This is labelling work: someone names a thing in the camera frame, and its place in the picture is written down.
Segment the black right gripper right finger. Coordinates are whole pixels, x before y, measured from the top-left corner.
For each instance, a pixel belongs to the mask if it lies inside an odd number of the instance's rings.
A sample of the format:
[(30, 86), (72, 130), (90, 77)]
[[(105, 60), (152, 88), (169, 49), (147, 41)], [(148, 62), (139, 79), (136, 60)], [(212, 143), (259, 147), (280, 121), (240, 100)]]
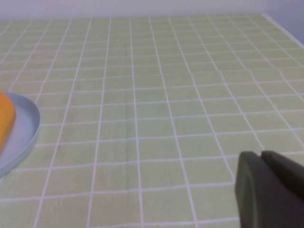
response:
[(262, 151), (262, 160), (292, 193), (304, 200), (304, 167), (274, 151)]

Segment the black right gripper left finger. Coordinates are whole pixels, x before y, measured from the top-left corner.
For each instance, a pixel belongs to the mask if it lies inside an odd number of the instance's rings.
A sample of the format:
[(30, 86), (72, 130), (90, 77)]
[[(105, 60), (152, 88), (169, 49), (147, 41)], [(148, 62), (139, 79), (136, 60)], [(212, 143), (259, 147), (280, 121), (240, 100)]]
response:
[(242, 228), (304, 226), (304, 200), (282, 184), (261, 155), (240, 153), (235, 195)]

